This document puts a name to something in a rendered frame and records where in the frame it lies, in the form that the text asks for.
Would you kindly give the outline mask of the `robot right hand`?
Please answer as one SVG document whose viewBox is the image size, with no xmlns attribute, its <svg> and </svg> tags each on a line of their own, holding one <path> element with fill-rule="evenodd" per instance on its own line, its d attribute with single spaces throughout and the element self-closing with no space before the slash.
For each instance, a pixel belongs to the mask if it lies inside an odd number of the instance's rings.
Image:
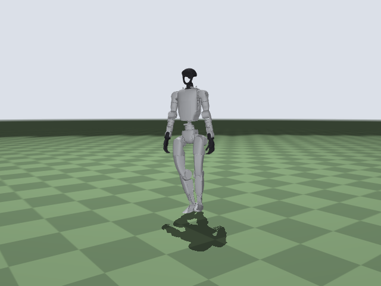
<svg viewBox="0 0 381 286">
<path fill-rule="evenodd" d="M 163 149 L 166 153 L 169 153 L 169 151 L 167 150 L 168 140 L 170 139 L 169 134 L 170 134 L 169 132 L 166 132 L 165 140 L 164 140 L 164 148 Z"/>
</svg>

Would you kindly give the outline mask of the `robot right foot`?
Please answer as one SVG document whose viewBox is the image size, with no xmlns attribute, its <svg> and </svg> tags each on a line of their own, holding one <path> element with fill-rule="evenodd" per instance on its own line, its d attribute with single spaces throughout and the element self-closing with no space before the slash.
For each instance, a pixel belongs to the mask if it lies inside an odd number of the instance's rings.
<svg viewBox="0 0 381 286">
<path fill-rule="evenodd" d="M 193 209 L 195 208 L 195 206 L 197 205 L 197 203 L 194 204 L 194 206 L 191 206 L 189 205 L 187 207 L 187 209 L 185 211 L 183 211 L 182 213 L 190 213 L 190 212 L 193 212 Z"/>
</svg>

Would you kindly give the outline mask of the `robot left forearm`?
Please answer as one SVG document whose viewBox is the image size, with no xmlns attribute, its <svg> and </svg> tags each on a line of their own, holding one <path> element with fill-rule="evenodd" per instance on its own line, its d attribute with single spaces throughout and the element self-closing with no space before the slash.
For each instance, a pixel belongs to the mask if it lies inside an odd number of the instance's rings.
<svg viewBox="0 0 381 286">
<path fill-rule="evenodd" d="M 213 132 L 213 126 L 212 126 L 212 119 L 211 119 L 210 111 L 208 111 L 208 116 L 209 116 L 209 119 L 204 120 L 205 125 L 206 125 L 206 131 L 207 131 L 207 134 L 210 133 L 211 138 L 213 138 L 214 132 Z"/>
</svg>

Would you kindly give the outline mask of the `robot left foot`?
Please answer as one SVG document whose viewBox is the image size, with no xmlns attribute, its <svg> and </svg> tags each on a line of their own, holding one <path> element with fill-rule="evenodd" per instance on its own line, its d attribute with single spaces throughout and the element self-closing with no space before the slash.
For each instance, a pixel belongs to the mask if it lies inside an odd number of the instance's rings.
<svg viewBox="0 0 381 286">
<path fill-rule="evenodd" d="M 203 210 L 203 204 L 201 205 L 201 203 L 197 204 L 195 208 L 193 209 L 193 211 L 195 212 L 201 212 L 202 210 Z"/>
</svg>

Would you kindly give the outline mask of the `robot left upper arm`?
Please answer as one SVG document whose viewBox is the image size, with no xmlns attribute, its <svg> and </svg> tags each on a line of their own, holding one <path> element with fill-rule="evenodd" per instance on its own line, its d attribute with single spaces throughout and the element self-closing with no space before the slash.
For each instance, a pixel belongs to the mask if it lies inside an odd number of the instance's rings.
<svg viewBox="0 0 381 286">
<path fill-rule="evenodd" d="M 201 104 L 203 108 L 202 118 L 206 119 L 209 118 L 208 111 L 209 111 L 209 100 L 208 100 L 208 92 L 205 90 L 197 90 L 198 96 L 201 98 Z"/>
</svg>

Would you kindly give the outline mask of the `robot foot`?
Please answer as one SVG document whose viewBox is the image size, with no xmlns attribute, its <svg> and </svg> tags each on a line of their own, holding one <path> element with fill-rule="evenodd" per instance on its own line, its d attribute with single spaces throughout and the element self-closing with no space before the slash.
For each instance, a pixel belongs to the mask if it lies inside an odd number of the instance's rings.
<svg viewBox="0 0 381 286">
<path fill-rule="evenodd" d="M 203 210 L 203 204 L 201 205 L 201 203 L 197 204 L 195 208 L 193 209 L 193 211 L 195 212 L 201 212 L 202 210 Z"/>
<path fill-rule="evenodd" d="M 190 213 L 190 212 L 193 212 L 193 209 L 195 208 L 195 206 L 197 205 L 197 203 L 194 204 L 194 206 L 191 206 L 189 205 L 187 207 L 187 209 L 185 211 L 183 211 L 182 213 Z"/>
</svg>

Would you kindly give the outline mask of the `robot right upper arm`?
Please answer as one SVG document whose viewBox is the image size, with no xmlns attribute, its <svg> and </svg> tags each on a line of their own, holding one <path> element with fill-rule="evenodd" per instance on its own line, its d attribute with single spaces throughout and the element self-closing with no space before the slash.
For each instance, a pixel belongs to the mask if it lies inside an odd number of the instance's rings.
<svg viewBox="0 0 381 286">
<path fill-rule="evenodd" d="M 178 91 L 175 91 L 171 95 L 171 111 L 168 113 L 168 118 L 175 119 L 177 117 L 177 108 L 178 108 L 178 102 L 177 102 L 177 93 Z"/>
</svg>

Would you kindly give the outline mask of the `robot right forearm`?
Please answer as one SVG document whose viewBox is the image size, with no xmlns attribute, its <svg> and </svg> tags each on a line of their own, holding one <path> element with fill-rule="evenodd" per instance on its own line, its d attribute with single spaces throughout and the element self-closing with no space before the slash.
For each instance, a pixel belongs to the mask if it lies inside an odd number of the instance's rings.
<svg viewBox="0 0 381 286">
<path fill-rule="evenodd" d="M 171 136 L 172 136 L 172 131 L 173 131 L 173 125 L 174 125 L 174 120 L 173 119 L 170 119 L 170 118 L 168 118 L 168 120 L 167 120 L 167 129 L 166 129 L 166 132 L 169 132 L 170 134 L 169 134 L 169 137 L 171 138 Z M 165 132 L 165 134 L 166 134 L 166 132 Z"/>
</svg>

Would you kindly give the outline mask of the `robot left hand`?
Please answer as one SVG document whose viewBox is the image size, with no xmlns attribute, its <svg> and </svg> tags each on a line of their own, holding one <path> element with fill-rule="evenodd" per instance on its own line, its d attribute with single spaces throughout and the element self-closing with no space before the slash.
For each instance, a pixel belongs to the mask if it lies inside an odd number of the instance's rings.
<svg viewBox="0 0 381 286">
<path fill-rule="evenodd" d="M 206 154 L 211 154 L 214 151 L 214 141 L 213 141 L 214 137 L 211 138 L 211 134 L 208 133 L 207 138 L 208 138 L 209 142 L 208 142 L 208 147 L 205 150 L 207 150 L 209 148 L 209 152 Z"/>
</svg>

